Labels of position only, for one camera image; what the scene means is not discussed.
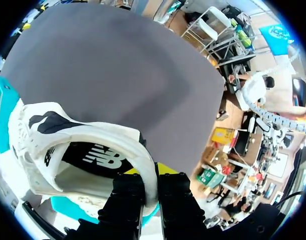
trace chair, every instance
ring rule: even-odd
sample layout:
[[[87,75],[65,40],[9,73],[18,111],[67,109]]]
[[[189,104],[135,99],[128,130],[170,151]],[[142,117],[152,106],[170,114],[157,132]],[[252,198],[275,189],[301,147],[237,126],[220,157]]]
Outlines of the chair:
[[[212,13],[216,17],[216,19],[219,20],[224,25],[224,29],[221,32],[217,32],[216,30],[214,30],[209,24],[207,24],[202,19],[202,17],[207,13]],[[205,32],[207,35],[210,36],[211,41],[208,44],[205,45],[204,40],[200,36],[198,36],[197,33],[191,30],[194,26],[199,26],[203,30],[203,32]],[[199,18],[193,24],[191,24],[191,26],[188,27],[188,29],[183,33],[181,37],[185,36],[185,34],[187,33],[192,35],[195,39],[197,39],[204,46],[204,48],[200,51],[200,52],[203,52],[214,41],[217,41],[219,36],[223,34],[229,27],[231,27],[230,19],[226,17],[225,14],[222,13],[219,9],[217,9],[214,6],[211,6],[201,16],[199,16]]]

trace desk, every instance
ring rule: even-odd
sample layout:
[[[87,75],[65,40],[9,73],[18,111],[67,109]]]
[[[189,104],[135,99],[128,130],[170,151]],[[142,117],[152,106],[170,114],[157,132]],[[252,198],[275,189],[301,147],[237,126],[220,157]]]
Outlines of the desk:
[[[25,104],[57,102],[73,119],[140,130],[156,162],[190,174],[223,92],[219,72],[163,25],[117,7],[48,8],[1,71]]]
[[[247,153],[243,157],[243,159],[245,160],[245,162],[249,166],[253,166],[254,163],[257,160],[257,157],[258,157],[261,145],[262,145],[262,138],[263,138],[263,136],[261,134],[256,134],[256,133],[252,133],[251,134],[251,138],[250,139],[251,140],[255,139],[255,142],[254,143],[252,143],[252,142],[249,143]],[[234,153],[233,154],[230,153],[229,157],[231,159],[234,159],[234,160],[240,162],[240,163],[243,163],[243,161],[239,158],[239,156],[234,154]]]

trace gray table surface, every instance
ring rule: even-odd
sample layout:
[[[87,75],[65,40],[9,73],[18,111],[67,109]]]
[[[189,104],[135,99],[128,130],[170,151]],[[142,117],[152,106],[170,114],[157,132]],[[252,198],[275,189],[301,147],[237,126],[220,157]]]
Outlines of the gray table surface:
[[[140,130],[156,162],[188,175],[223,92],[217,70],[179,36],[90,3],[48,8],[19,37],[1,75],[26,104],[58,102],[78,121]]]

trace white cable carrier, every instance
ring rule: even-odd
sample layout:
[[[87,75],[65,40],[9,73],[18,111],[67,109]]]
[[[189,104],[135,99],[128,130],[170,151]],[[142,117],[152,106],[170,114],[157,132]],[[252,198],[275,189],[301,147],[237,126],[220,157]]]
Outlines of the white cable carrier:
[[[259,77],[261,77],[263,75],[271,74],[271,73],[275,74],[276,72],[279,72],[279,71],[289,67],[291,62],[293,62],[298,57],[299,57],[299,50],[297,50],[287,62],[285,62],[283,64],[280,64],[280,65],[278,65],[278,66],[276,66],[276,67],[274,67],[272,69],[268,69],[268,70],[265,70],[265,71],[262,71],[262,72],[257,72],[256,74],[254,74],[251,77],[251,80],[258,81],[260,79]],[[248,98],[248,94],[247,94],[247,90],[246,89],[242,88],[241,91],[242,91],[244,100],[248,104],[250,109],[253,112],[255,112],[256,114],[258,114],[259,116],[261,116],[262,118],[264,118],[264,119],[266,119],[268,121],[271,121],[271,122],[273,122],[275,124],[278,124],[278,125],[281,125],[283,127],[286,127],[288,129],[296,130],[296,131],[299,131],[299,132],[301,131],[301,132],[304,132],[306,134],[306,125],[299,124],[296,121],[284,118],[282,116],[275,115],[275,114],[273,114],[271,112],[266,111],[263,108],[258,107],[256,104],[254,104]]]

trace person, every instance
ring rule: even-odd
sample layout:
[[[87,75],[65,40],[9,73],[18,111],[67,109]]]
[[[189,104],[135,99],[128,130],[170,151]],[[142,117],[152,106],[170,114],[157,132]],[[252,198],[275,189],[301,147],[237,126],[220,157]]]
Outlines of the person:
[[[223,209],[228,213],[228,215],[232,218],[235,214],[240,212],[248,213],[250,212],[252,205],[246,201],[246,191],[242,193],[241,196],[236,196],[236,201],[223,207]]]
[[[241,89],[246,88],[250,100],[252,100],[254,103],[259,102],[260,106],[265,103],[266,89],[271,89],[275,85],[274,78],[272,78],[271,76],[265,76],[260,79],[253,79],[248,81],[248,79],[250,78],[249,74],[239,74],[238,78],[240,81]],[[233,75],[230,75],[228,77],[228,80],[231,83],[235,80],[235,77]],[[228,112],[226,111],[227,100],[232,102],[239,109],[242,109],[240,107],[240,103],[237,99],[236,94],[231,94],[229,91],[225,91],[223,93],[223,97],[219,107],[218,117],[216,118],[217,121],[223,121],[229,116]]]

